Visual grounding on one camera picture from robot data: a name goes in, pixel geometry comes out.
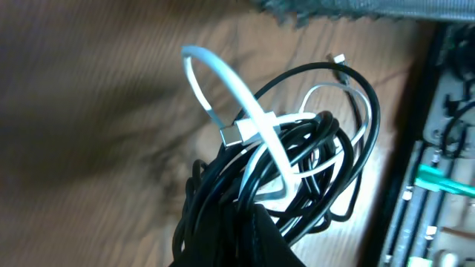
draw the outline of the teal plastic object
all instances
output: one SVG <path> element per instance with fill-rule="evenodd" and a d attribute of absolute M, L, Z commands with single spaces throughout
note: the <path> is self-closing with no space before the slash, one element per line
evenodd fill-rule
<path fill-rule="evenodd" d="M 434 192 L 444 191 L 475 198 L 475 187 L 448 179 L 441 171 L 427 165 L 419 166 L 414 185 Z"/>

